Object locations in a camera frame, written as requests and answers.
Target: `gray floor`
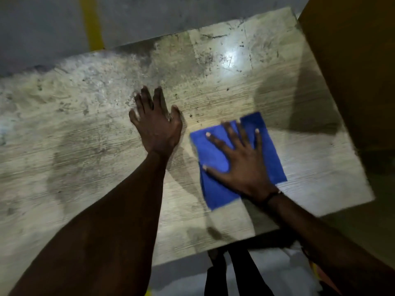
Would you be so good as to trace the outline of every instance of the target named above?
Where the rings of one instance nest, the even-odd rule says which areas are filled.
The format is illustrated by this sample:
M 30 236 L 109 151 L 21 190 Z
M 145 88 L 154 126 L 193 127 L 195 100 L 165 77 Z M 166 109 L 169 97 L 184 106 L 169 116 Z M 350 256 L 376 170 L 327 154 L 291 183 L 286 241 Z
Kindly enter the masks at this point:
M 275 296 L 313 296 L 321 289 L 313 276 L 307 258 L 301 251 L 265 249 L 250 251 L 262 277 Z M 230 296 L 239 295 L 229 254 L 226 278 Z M 211 266 L 207 253 L 200 253 L 152 270 L 150 289 L 159 296 L 203 295 L 207 269 Z
M 97 0 L 97 13 L 110 49 L 307 1 Z M 89 51 L 79 0 L 0 0 L 0 75 Z

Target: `blue cloth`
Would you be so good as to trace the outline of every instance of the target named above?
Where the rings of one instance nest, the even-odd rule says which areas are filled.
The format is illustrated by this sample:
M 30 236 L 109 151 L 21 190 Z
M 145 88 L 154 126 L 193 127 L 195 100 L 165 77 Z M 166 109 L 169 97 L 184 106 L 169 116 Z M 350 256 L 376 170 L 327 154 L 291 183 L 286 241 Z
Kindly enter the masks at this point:
M 255 145 L 255 129 L 258 128 L 262 137 L 262 152 L 265 160 L 267 174 L 273 184 L 286 182 L 287 177 L 282 169 L 281 162 L 274 148 L 273 142 L 266 129 L 266 125 L 259 112 L 246 115 L 240 119 L 241 125 L 246 130 L 249 141 Z M 238 133 L 236 121 L 230 122 L 232 128 Z M 231 191 L 214 178 L 209 176 L 204 170 L 203 165 L 216 168 L 220 172 L 228 172 L 230 165 L 226 156 L 216 148 L 206 137 L 210 132 L 234 149 L 229 140 L 228 134 L 221 125 L 192 132 L 190 137 L 196 146 L 199 156 L 200 184 L 207 206 L 213 210 L 224 206 L 240 197 L 239 194 Z

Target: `forearm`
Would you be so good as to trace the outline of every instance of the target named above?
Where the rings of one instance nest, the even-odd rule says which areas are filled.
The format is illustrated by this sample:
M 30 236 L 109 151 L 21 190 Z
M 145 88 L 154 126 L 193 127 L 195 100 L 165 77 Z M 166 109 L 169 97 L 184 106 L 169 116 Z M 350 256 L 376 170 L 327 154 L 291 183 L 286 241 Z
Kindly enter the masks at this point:
M 40 252 L 11 295 L 143 295 L 166 162 L 150 153 L 116 188 L 77 215 Z
M 287 196 L 274 196 L 267 205 L 282 223 L 297 233 L 309 255 L 344 295 L 385 291 L 395 279 L 395 271 Z

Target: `person's right arm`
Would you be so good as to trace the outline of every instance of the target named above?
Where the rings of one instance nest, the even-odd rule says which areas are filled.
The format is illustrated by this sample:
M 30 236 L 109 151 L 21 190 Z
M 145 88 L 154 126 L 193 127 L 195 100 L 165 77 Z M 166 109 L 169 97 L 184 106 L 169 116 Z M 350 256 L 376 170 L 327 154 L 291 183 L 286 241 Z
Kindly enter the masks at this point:
M 204 166 L 209 174 L 274 215 L 281 225 L 293 229 L 314 262 L 323 269 L 343 295 L 393 293 L 393 269 L 327 226 L 286 195 L 277 194 L 278 188 L 271 184 L 266 173 L 258 130 L 254 149 L 240 124 L 240 138 L 229 123 L 223 123 L 223 126 L 235 149 L 227 147 L 210 133 L 207 133 L 207 137 L 228 157 L 231 168 L 228 173 L 220 173 Z

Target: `yellow line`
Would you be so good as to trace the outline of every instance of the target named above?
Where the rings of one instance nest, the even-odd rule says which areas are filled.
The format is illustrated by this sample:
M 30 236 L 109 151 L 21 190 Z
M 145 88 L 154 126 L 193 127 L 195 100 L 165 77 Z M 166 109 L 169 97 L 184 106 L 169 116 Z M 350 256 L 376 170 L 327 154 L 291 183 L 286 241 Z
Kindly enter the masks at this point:
M 79 0 L 91 51 L 104 49 L 96 0 Z

